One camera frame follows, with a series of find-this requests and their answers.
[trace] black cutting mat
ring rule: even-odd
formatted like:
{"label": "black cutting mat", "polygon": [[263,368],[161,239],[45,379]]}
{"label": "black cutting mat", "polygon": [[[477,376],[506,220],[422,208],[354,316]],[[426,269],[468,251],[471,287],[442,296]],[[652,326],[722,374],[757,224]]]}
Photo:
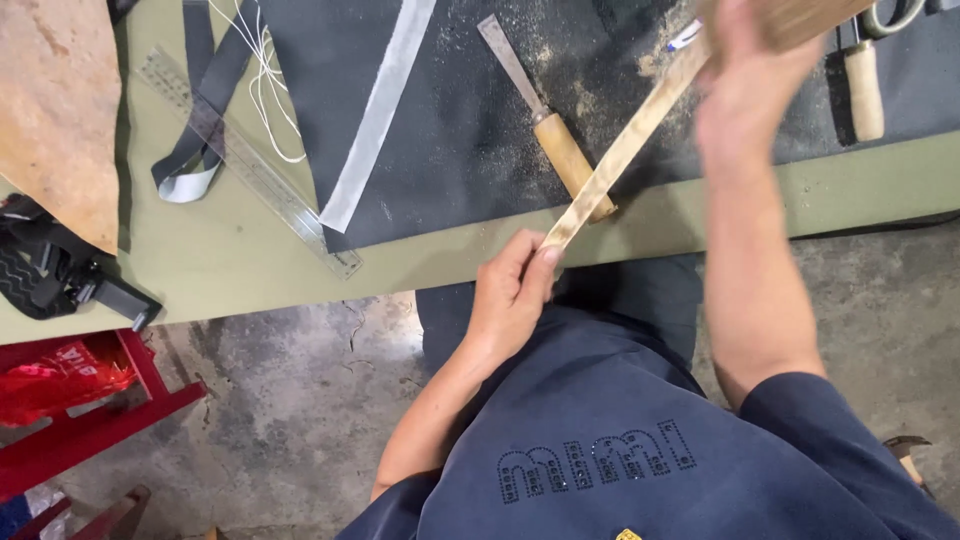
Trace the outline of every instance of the black cutting mat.
{"label": "black cutting mat", "polygon": [[[261,0],[290,88],[321,208],[337,182],[400,0]],[[438,0],[376,166],[341,251],[546,209],[570,201],[540,150],[519,93],[476,31],[496,13],[544,101],[596,163],[653,86],[665,42],[692,17],[688,0]],[[852,45],[849,31],[844,46]],[[887,136],[880,144],[960,129],[960,9],[921,15],[877,45]],[[836,39],[830,50],[836,49]],[[858,149],[849,144],[842,57],[804,83],[776,143],[777,162]],[[614,186],[700,176],[694,92]]]}

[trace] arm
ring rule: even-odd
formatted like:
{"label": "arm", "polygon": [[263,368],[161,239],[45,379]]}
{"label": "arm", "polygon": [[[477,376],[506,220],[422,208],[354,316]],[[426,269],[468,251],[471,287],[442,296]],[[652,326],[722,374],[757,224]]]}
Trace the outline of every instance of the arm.
{"label": "arm", "polygon": [[726,61],[702,77],[697,111],[708,184],[705,305],[717,378],[739,409],[774,375],[826,377],[771,158],[783,113],[822,49],[816,40],[766,51],[743,0],[720,2],[717,32]]}
{"label": "arm", "polygon": [[480,266],[467,335],[400,419],[380,457],[371,501],[403,479],[444,466],[462,432],[461,410],[530,339],[562,255],[558,248],[537,252],[544,237],[520,231]]}

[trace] navy blue shirt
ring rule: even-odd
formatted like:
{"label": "navy blue shirt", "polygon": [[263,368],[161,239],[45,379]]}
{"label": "navy blue shirt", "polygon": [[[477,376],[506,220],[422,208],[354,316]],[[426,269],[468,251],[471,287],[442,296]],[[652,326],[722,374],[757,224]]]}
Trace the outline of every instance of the navy blue shirt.
{"label": "navy blue shirt", "polygon": [[342,539],[960,538],[826,380],[772,377],[739,416],[640,332],[538,326],[444,469]]}

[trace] person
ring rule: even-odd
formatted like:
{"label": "person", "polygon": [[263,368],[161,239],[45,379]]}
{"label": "person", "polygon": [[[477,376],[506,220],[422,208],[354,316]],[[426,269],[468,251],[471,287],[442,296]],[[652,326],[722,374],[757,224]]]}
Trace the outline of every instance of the person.
{"label": "person", "polygon": [[773,139],[822,44],[769,52],[744,0],[721,0],[717,32],[696,128],[734,412],[689,373],[692,258],[568,270],[553,290],[562,253],[520,231],[475,285],[418,291],[424,360],[445,361],[340,538],[960,538],[828,381],[785,237]]}

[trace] concrete floor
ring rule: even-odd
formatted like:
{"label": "concrete floor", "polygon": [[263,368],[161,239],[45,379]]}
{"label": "concrete floor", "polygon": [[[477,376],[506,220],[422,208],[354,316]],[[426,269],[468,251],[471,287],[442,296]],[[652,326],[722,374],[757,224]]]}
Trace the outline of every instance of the concrete floor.
{"label": "concrete floor", "polygon": [[[934,443],[915,458],[960,516],[960,225],[804,241],[832,380],[883,439]],[[234,539],[332,537],[366,505],[377,460],[425,384],[413,293],[290,307],[151,331],[171,385],[202,378],[182,411],[56,479],[104,507],[154,491],[140,537],[212,524]],[[701,331],[695,373],[722,402]]]}

